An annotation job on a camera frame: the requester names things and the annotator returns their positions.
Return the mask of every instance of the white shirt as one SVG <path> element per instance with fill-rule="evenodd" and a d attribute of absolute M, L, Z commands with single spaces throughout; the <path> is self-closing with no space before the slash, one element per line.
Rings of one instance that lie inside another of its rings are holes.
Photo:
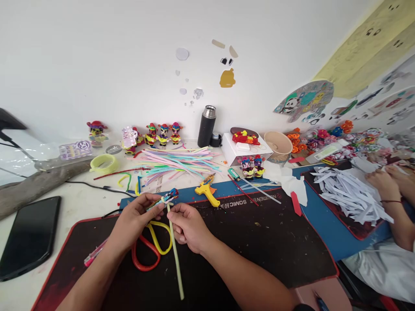
<path fill-rule="evenodd" d="M 343 262 L 378 293 L 415 303 L 415 253 L 400 248 L 393 238 L 376 243 Z"/>

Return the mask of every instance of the smartphone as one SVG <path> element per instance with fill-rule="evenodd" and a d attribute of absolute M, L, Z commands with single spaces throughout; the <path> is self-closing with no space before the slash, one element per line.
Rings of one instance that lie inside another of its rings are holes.
<path fill-rule="evenodd" d="M 52 254 L 61 197 L 21 208 L 0 260 L 0 282 L 14 279 L 44 263 Z"/>

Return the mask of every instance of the white box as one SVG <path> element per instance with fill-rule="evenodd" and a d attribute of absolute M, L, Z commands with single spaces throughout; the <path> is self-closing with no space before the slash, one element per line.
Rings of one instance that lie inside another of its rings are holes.
<path fill-rule="evenodd" d="M 236 142 L 232 140 L 232 134 L 231 133 L 225 133 L 223 134 L 223 140 L 222 140 L 222 153 L 225 157 L 225 159 L 228 161 L 229 166 L 236 166 L 240 165 L 238 163 L 238 159 L 243 156 L 252 156 L 255 157 L 257 154 L 259 154 L 261 157 L 264 157 L 265 159 L 268 159 L 270 155 L 272 155 L 274 152 L 270 147 L 268 147 L 267 143 L 262 139 L 262 137 L 258 137 L 258 142 L 261 144 L 259 146 L 257 145 L 250 145 L 250 151 L 244 152 L 239 151 L 236 149 Z"/>

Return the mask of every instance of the panda drawing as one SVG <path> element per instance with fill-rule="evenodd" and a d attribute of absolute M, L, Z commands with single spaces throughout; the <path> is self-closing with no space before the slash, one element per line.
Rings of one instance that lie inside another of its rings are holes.
<path fill-rule="evenodd" d="M 299 99 L 297 97 L 290 98 L 285 102 L 284 107 L 281 109 L 280 113 L 291 113 L 294 108 L 296 107 L 297 103 L 299 102 Z"/>

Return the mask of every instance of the person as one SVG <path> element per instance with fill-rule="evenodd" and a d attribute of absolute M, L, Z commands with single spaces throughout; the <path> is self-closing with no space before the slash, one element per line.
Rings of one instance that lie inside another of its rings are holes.
<path fill-rule="evenodd" d="M 376 243 L 343 260 L 347 268 L 378 293 L 415 303 L 415 225 L 406 213 L 401 194 L 415 206 L 415 183 L 396 166 L 366 175 L 380 195 L 393 238 Z"/>
<path fill-rule="evenodd" d="M 164 204 L 146 212 L 160 195 L 144 193 L 128 204 L 97 258 L 61 302 L 58 311 L 100 310 L 117 268 L 141 235 L 147 223 L 163 215 Z M 277 278 L 219 241 L 206 227 L 199 212 L 179 203 L 167 214 L 174 237 L 180 244 L 203 256 L 221 276 L 242 310 L 312 311 L 307 305 L 294 307 L 294 298 Z"/>

